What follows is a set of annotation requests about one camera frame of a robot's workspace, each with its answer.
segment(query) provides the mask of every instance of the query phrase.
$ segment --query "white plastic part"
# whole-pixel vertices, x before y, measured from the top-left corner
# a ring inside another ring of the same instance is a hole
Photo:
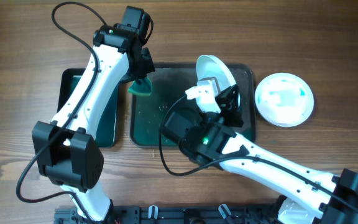
[[[98,73],[92,89],[78,110],[78,117],[73,119],[67,129],[76,131],[78,128],[85,128],[86,133],[95,139],[101,115],[115,87],[127,73],[129,62],[127,54],[119,53],[115,47],[100,45],[94,46],[93,50],[98,56],[101,72]],[[88,66],[70,98],[52,119],[58,121],[57,126],[61,127],[66,122],[68,115],[79,102],[91,81],[93,69],[94,58],[91,55]]]
[[[310,87],[301,78],[289,73],[276,73],[259,83],[255,104],[268,122],[293,127],[309,118],[314,99]]]
[[[313,219],[314,216],[289,198],[284,200],[277,218],[284,224],[311,224]]]
[[[64,184],[60,187],[65,191],[71,191],[77,194],[78,199],[81,201],[84,209],[88,212],[88,215],[93,221],[104,220],[107,212],[109,211],[110,199],[104,194],[102,185],[99,181],[92,189],[87,190],[85,193],[80,192],[76,187],[70,187]],[[77,213],[86,218],[85,214],[81,211],[75,200],[72,200],[77,206]]]
[[[220,113],[215,97],[223,90],[236,84],[226,65],[214,55],[201,55],[196,64],[197,86],[186,91],[188,100],[196,98],[203,113]]]
[[[185,91],[188,100],[196,98],[198,107],[203,113],[220,113],[221,109],[215,101],[218,95],[218,88],[215,80],[202,80],[197,82],[197,86]]]
[[[279,164],[315,183],[318,182],[320,186],[330,191],[333,191],[336,186],[336,184],[331,181],[333,174],[300,166],[262,149],[238,133],[236,137],[228,140],[222,154],[238,151],[241,146],[245,146],[250,152],[248,156],[259,157]],[[304,181],[263,162],[256,162],[249,159],[233,159],[221,162],[220,166],[226,171],[249,177],[287,196],[302,206],[310,215],[317,218],[321,218],[323,215],[319,210],[320,204],[328,203],[330,199],[330,196],[321,190],[313,190],[312,186],[306,184]]]

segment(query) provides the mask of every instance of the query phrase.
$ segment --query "wire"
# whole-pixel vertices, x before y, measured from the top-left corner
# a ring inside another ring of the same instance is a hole
[[[307,179],[306,177],[303,177],[302,175],[284,167],[284,166],[281,166],[280,164],[276,164],[272,161],[268,161],[266,159],[262,159],[262,158],[259,158],[259,157],[255,157],[255,156],[236,156],[236,157],[227,157],[227,158],[222,158],[222,159],[216,159],[214,161],[211,161],[207,164],[204,164],[202,166],[199,166],[197,168],[194,168],[192,170],[189,170],[187,172],[182,172],[182,173],[176,173],[176,172],[173,172],[171,171],[168,166],[167,166],[167,163],[165,162],[165,159],[164,159],[164,156],[163,156],[163,153],[162,153],[162,144],[161,144],[161,137],[162,137],[162,134],[161,134],[161,130],[162,130],[162,126],[163,124],[165,123],[166,119],[167,119],[167,116],[168,114],[170,114],[171,110],[174,109],[174,107],[177,106],[177,104],[179,104],[179,102],[183,101],[185,99],[186,95],[181,97],[179,100],[177,100],[170,108],[169,110],[167,111],[167,113],[165,114],[162,122],[161,122],[161,125],[160,125],[160,132],[158,134],[158,149],[160,151],[160,157],[161,157],[161,162],[162,162],[162,165],[164,166],[165,170],[171,174],[171,175],[174,175],[174,176],[177,176],[177,177],[183,177],[183,176],[186,176],[186,175],[190,175],[190,174],[194,174],[195,172],[198,172],[200,170],[203,170],[205,168],[208,168],[210,166],[214,166],[216,164],[219,164],[220,162],[224,162],[224,161],[229,161],[229,160],[232,160],[232,159],[250,159],[250,160],[253,160],[253,161],[257,161],[257,162],[263,162],[265,164],[268,164],[272,167],[275,167],[275,168],[278,168],[302,181],[304,181],[306,184],[310,184],[311,186],[313,186],[314,188],[318,189],[318,190],[321,190],[322,192],[328,194],[330,197],[334,198],[335,200],[341,202],[342,204],[344,204],[345,206],[347,206],[348,208],[350,208],[351,210],[353,210],[354,212],[358,213],[358,208],[355,208],[353,205],[347,203],[345,200],[343,200],[342,198],[334,195],[331,191],[329,191],[328,189],[320,186],[319,184],[316,184],[314,183],[313,181]]]
[[[98,75],[98,71],[99,71],[99,60],[98,60],[98,56],[96,55],[96,52],[92,49],[91,46],[89,46],[85,41],[81,40],[79,37],[75,36],[74,34],[68,32],[66,29],[64,29],[62,26],[60,26],[56,20],[55,20],[55,13],[56,10],[64,5],[68,5],[68,4],[74,4],[74,5],[78,5],[78,6],[82,6],[85,7],[87,9],[89,9],[91,12],[93,12],[101,21],[103,24],[106,25],[106,22],[104,21],[104,19],[92,8],[90,8],[89,6],[79,3],[79,2],[63,2],[61,4],[58,4],[57,6],[55,6],[55,8],[52,11],[52,22],[64,33],[66,33],[67,35],[69,35],[70,37],[74,38],[75,40],[77,40],[78,42],[80,42],[81,44],[83,44],[92,54],[93,58],[94,58],[94,72],[93,72],[93,76],[91,81],[89,82],[88,87],[86,88],[84,94],[82,95],[82,97],[80,98],[80,100],[78,101],[78,104],[74,107],[73,111],[71,112],[71,114],[69,115],[68,119],[66,120],[66,122],[61,126],[61,128],[50,138],[49,142],[44,145],[41,150],[31,159],[31,161],[28,163],[28,165],[25,167],[25,169],[23,170],[22,175],[20,176],[19,180],[17,181],[17,185],[16,185],[16,196],[17,198],[19,198],[19,200],[23,201],[23,202],[27,202],[27,203],[37,203],[37,202],[43,202],[46,201],[48,199],[57,197],[57,196],[61,196],[61,195],[71,195],[72,199],[75,200],[75,202],[77,203],[77,205],[79,206],[79,208],[81,209],[81,211],[85,214],[86,218],[93,222],[93,220],[91,219],[89,213],[85,210],[84,206],[82,205],[81,201],[78,199],[76,193],[74,192],[70,192],[70,191],[63,191],[63,192],[58,192],[46,197],[42,197],[42,198],[38,198],[38,199],[29,199],[29,198],[24,198],[21,194],[21,187],[23,184],[23,180],[26,177],[27,173],[29,172],[30,168],[34,165],[34,163],[37,161],[37,159],[41,156],[42,153],[45,152],[45,150],[51,145],[53,144],[57,138],[59,137],[59,135],[66,129],[66,127],[71,123],[72,119],[75,117],[75,115],[77,114],[80,106],[82,105],[82,103],[84,102],[86,96],[88,95],[88,93],[90,92],[93,83]]]
[[[149,35],[148,35],[147,38],[144,40],[143,45],[145,45],[145,44],[147,43],[147,41],[149,41],[149,38],[150,38],[150,36],[152,35],[152,32],[153,32],[154,23],[153,23],[153,20],[152,20],[152,19],[150,19],[150,23],[152,24],[152,27],[150,28]]]

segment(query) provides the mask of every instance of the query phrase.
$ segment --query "table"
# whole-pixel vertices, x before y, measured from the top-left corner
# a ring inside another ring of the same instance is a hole
[[[126,3],[89,4],[109,24],[120,22]],[[315,98],[311,118],[295,128],[257,120],[262,147],[313,169],[358,172],[358,1],[132,2],[154,20],[147,44],[154,62],[195,62],[213,54],[245,63],[256,82],[276,72],[294,73]],[[56,113],[60,79],[67,68],[85,67],[82,45],[50,20],[53,4],[0,5],[0,223],[51,223],[69,197],[20,202],[15,187],[34,156],[31,131]],[[101,23],[77,6],[57,20],[91,44]],[[152,149],[129,139],[130,96],[120,89],[117,144],[102,149],[101,182],[115,205],[219,205],[274,202],[278,193],[215,168],[189,177],[169,175]],[[166,151],[173,170],[195,167],[179,150]],[[31,168],[22,188],[36,198],[59,191]]]

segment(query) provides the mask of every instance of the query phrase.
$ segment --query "green tray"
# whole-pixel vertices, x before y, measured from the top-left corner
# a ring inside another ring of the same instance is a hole
[[[239,85],[241,110],[244,125],[234,128],[250,141],[256,139],[254,76],[248,66],[239,63],[226,64]],[[150,96],[132,97],[130,137],[139,147],[158,146],[158,129],[167,110],[177,99],[185,94],[185,90],[196,85],[195,63],[156,63],[155,72],[148,74],[153,84]],[[164,146],[176,146],[173,142],[162,138]]]

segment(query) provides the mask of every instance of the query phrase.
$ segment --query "green light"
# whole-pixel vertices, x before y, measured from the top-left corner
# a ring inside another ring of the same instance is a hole
[[[204,144],[204,145],[207,145],[207,144],[208,144],[208,141],[209,141],[208,138],[205,137],[205,138],[203,139],[203,144]]]

